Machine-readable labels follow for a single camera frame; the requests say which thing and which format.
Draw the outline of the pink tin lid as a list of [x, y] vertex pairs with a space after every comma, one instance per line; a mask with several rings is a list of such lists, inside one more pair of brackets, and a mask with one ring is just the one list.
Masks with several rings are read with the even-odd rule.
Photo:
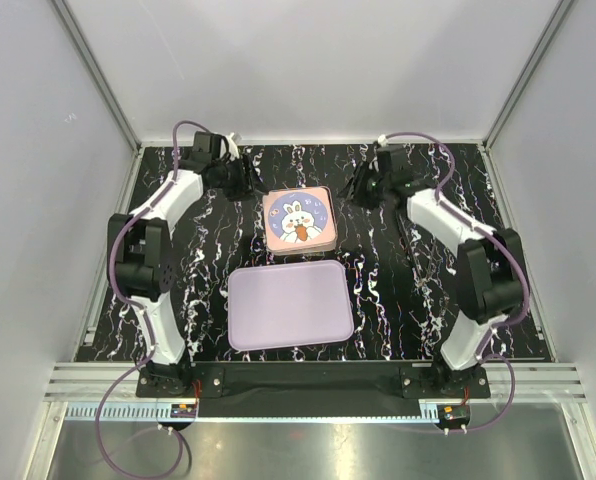
[[337, 243], [330, 190], [324, 186], [273, 190], [263, 196], [266, 247]]

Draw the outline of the pink chocolate tin box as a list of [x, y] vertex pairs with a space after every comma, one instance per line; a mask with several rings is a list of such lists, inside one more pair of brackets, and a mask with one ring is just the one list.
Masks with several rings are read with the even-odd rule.
[[306, 244], [289, 244], [287, 248], [272, 249], [268, 247], [267, 250], [275, 256], [291, 256], [291, 255], [316, 255], [333, 251], [336, 248], [334, 244], [322, 245], [306, 245]]

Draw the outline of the lilac plastic tray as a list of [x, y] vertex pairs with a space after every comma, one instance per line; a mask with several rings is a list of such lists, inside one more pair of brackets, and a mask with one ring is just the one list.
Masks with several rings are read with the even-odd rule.
[[354, 332], [346, 271], [335, 260], [239, 268], [227, 306], [238, 351], [337, 343]]

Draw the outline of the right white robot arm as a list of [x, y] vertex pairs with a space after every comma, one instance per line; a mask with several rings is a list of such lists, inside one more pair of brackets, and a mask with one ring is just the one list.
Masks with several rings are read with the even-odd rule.
[[372, 160], [360, 162], [341, 198], [371, 210], [393, 198], [405, 218], [439, 241], [455, 259], [458, 315], [423, 383], [442, 396], [462, 393], [484, 362], [486, 344], [502, 327], [522, 322], [530, 309], [530, 287], [520, 235], [496, 229], [451, 203], [440, 185], [414, 174], [401, 145], [376, 141]]

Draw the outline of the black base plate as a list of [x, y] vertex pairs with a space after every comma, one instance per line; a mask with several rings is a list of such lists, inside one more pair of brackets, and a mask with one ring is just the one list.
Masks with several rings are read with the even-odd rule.
[[467, 387], [431, 380], [433, 369], [411, 362], [200, 362], [185, 382], [141, 373], [136, 396], [199, 401], [203, 420], [370, 418], [421, 413], [422, 403], [488, 400], [482, 367]]

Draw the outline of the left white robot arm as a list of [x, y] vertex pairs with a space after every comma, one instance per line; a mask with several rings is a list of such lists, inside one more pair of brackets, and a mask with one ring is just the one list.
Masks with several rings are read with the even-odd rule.
[[162, 388], [167, 396], [200, 386], [171, 301], [175, 228], [209, 190], [222, 191], [230, 201], [266, 190], [238, 142], [235, 133], [196, 132], [187, 152], [173, 149], [173, 167], [158, 189], [138, 207], [108, 221], [108, 282], [116, 298], [133, 310], [145, 341], [144, 357], [135, 369], [147, 387]]

